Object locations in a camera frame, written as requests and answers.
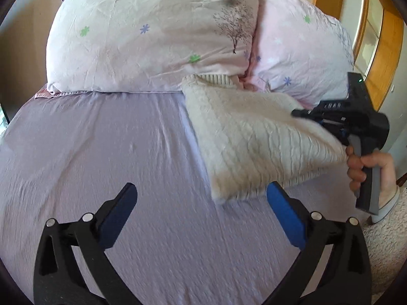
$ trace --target black device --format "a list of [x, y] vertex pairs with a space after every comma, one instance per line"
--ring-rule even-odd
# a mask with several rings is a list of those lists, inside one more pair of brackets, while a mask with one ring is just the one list
[[[267, 200], [288, 240], [301, 252], [263, 305], [370, 305], [372, 276], [358, 220], [336, 222], [319, 212], [309, 213], [277, 182], [268, 186]], [[114, 245], [136, 203], [136, 187], [127, 183], [96, 214], [86, 213], [79, 221], [64, 224], [47, 220], [35, 260], [35, 305], [142, 305], [104, 254]], [[321, 281], [314, 292], [302, 297], [326, 244], [333, 244], [333, 249]], [[87, 288], [72, 246], [80, 247], [105, 298]]]
[[[347, 74], [349, 97], [321, 101], [312, 110], [293, 110], [292, 116], [318, 122], [343, 145], [352, 145], [355, 154], [364, 156], [380, 150], [386, 143], [390, 125], [386, 115], [375, 111], [362, 76]], [[363, 168], [367, 178], [355, 193], [356, 207], [370, 214], [379, 213], [379, 166]]]

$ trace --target human hand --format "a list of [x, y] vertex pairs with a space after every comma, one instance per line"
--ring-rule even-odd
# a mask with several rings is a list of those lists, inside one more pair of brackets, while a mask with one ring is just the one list
[[359, 157], [355, 155], [351, 145], [346, 148], [346, 154], [348, 156], [347, 166], [349, 167], [347, 175], [352, 180], [349, 183], [352, 191], [359, 189], [361, 183], [366, 180], [366, 173], [362, 171], [363, 167], [374, 167], [376, 165], [381, 167], [379, 208], [385, 206], [397, 191], [393, 157], [380, 151]]

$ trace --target metal pin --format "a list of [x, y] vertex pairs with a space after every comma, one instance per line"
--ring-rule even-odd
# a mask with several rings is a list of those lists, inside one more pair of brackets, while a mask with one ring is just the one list
[[89, 221], [91, 221], [93, 219], [93, 214], [92, 213], [85, 213], [83, 216], [82, 216], [82, 220], [84, 221], [84, 222], [89, 222]]
[[52, 227], [53, 225], [55, 225], [55, 219], [53, 219], [53, 218], [48, 219], [47, 222], [45, 223], [45, 225], [47, 227]]
[[354, 217], [350, 217], [349, 222], [351, 223], [351, 225], [357, 226], [359, 223], [359, 220]]
[[313, 218], [314, 220], [321, 220], [322, 214], [319, 213], [318, 211], [314, 211], [311, 213], [311, 218]]

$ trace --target purple bed sheet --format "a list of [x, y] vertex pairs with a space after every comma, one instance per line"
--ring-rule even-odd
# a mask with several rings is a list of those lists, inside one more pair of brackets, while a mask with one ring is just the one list
[[[265, 197], [212, 202], [181, 93], [31, 99], [0, 140], [0, 258], [30, 300], [45, 221], [95, 212], [127, 182], [138, 203], [106, 254], [145, 305], [261, 304], [298, 254]], [[341, 165], [288, 193], [329, 219], [363, 218], [347, 185]]]

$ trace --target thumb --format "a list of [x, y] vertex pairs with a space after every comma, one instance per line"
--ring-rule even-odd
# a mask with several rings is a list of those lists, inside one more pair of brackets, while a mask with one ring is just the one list
[[370, 155], [361, 157], [363, 165], [366, 167], [375, 167], [379, 165], [380, 167], [386, 167], [393, 162], [393, 158], [390, 154], [376, 151]]

